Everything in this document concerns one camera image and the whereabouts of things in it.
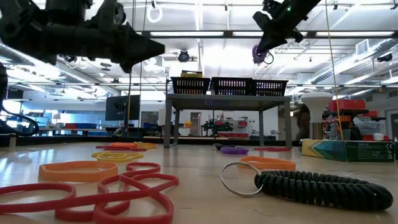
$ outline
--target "black basket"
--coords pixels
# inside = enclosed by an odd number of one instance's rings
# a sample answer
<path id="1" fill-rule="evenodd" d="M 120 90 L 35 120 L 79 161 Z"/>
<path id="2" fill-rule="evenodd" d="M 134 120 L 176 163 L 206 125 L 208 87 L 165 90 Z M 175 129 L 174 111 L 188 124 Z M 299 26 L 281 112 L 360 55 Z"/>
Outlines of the black basket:
<path id="1" fill-rule="evenodd" d="M 212 95 L 251 95 L 252 78 L 211 78 Z"/>
<path id="2" fill-rule="evenodd" d="M 253 96 L 285 96 L 288 80 L 253 80 Z"/>
<path id="3" fill-rule="evenodd" d="M 171 77 L 174 94 L 205 95 L 209 89 L 209 78 Z"/>

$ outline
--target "ceiling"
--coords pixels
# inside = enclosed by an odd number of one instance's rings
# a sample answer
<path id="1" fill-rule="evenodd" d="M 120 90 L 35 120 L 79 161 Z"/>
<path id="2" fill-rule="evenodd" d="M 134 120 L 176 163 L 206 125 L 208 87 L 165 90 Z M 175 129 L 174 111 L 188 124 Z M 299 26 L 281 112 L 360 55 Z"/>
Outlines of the ceiling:
<path id="1" fill-rule="evenodd" d="M 44 7 L 44 0 L 34 0 L 34 2 L 41 8 Z M 86 13 L 87 18 L 96 13 L 103 1 L 94 0 L 94 2 L 93 7 Z M 127 20 L 137 32 L 145 30 L 259 30 L 252 19 L 252 15 L 262 9 L 261 0 L 158 0 L 156 4 L 162 10 L 162 18 L 159 22 L 151 22 L 148 19 L 148 14 L 152 19 L 156 19 L 159 16 L 159 10 L 150 10 L 152 1 L 147 1 L 147 6 L 145 6 L 146 1 L 137 0 L 135 14 L 133 13 L 132 1 L 122 0 L 119 2 L 124 4 Z M 338 9 L 333 10 L 334 1 L 328 0 L 328 19 L 331 30 L 398 30 L 398 23 L 394 22 L 398 17 L 398 9 L 389 9 L 392 7 L 392 2 L 393 0 L 338 0 Z M 298 29 L 305 31 L 327 30 L 324 1 L 321 1 L 308 17 L 307 21 L 302 21 L 298 25 Z M 332 61 L 330 43 L 327 39 L 305 39 L 300 44 L 289 43 L 280 46 L 272 51 L 274 63 L 271 65 L 262 63 L 260 66 L 253 64 L 252 61 L 252 48 L 258 44 L 259 38 L 153 38 L 153 40 L 165 45 L 165 54 L 156 58 L 155 64 L 153 62 L 143 62 L 142 67 L 141 64 L 135 65 L 132 73 L 132 83 L 165 83 L 166 77 L 179 76 L 181 70 L 202 70 L 205 76 L 209 78 L 218 76 L 252 77 L 289 80 L 290 84 L 303 84 L 317 72 L 329 67 Z M 361 41 L 363 39 L 332 39 L 331 47 L 334 61 L 354 52 L 355 45 Z M 188 50 L 193 60 L 187 63 L 178 62 L 177 56 L 181 50 Z M 5 55 L 1 56 L 2 62 L 7 60 Z M 376 69 L 396 63 L 395 56 L 396 53 L 391 62 L 376 63 Z M 104 67 L 101 63 L 107 63 L 110 67 Z M 63 73 L 67 71 L 68 76 L 72 75 L 74 81 L 77 78 L 80 83 L 110 83 L 114 80 L 118 80 L 121 83 L 129 83 L 129 74 L 125 74 L 119 65 L 111 63 L 107 59 L 97 59 L 94 62 L 87 60 L 72 67 L 75 66 L 76 68 L 65 68 L 65 62 L 60 59 L 57 66 L 55 66 L 58 69 L 58 72 L 55 72 L 57 73 L 55 78 L 48 78 L 49 74 L 33 76 L 26 73 L 23 78 L 18 78 L 19 75 L 13 76 L 10 82 L 65 82 L 65 78 L 56 79 L 56 77 L 66 76 Z M 108 68 L 109 71 L 102 71 L 102 68 Z M 346 77 L 349 77 L 348 79 L 352 79 L 372 71 L 373 65 L 371 59 L 368 58 L 355 65 L 355 67 L 341 72 L 339 77 L 346 75 Z M 383 73 L 361 81 L 371 82 L 375 78 L 384 81 L 391 77 Z M 342 85 L 347 82 L 347 78 L 338 78 L 337 81 L 338 84 Z M 27 90 L 20 85 L 16 85 L 14 88 Z M 88 88 L 91 91 L 100 89 L 95 86 Z M 102 93 L 110 91 L 109 89 L 125 91 L 128 86 L 111 86 L 105 88 Z M 145 91 L 143 94 L 150 95 L 152 93 L 148 91 L 159 91 L 159 94 L 155 94 L 156 97 L 159 97 L 158 95 L 161 95 L 165 87 L 161 84 L 154 86 L 143 85 L 141 87 L 133 85 L 131 89 L 133 91 L 141 89 Z"/>

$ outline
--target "metal table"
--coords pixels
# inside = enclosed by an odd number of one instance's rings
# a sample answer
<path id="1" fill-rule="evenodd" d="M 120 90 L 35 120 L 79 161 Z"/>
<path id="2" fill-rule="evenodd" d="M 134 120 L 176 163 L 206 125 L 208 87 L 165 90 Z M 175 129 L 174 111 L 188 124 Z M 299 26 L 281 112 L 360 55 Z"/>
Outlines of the metal table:
<path id="1" fill-rule="evenodd" d="M 223 95 L 166 95 L 166 119 L 164 131 L 164 147 L 178 144 L 178 128 L 174 129 L 174 143 L 170 145 L 172 108 L 175 108 L 175 124 L 180 123 L 180 110 L 233 110 L 258 111 L 260 145 L 264 145 L 264 115 L 279 105 L 285 106 L 286 147 L 292 148 L 292 125 L 290 121 L 290 97 L 286 96 L 223 96 Z"/>

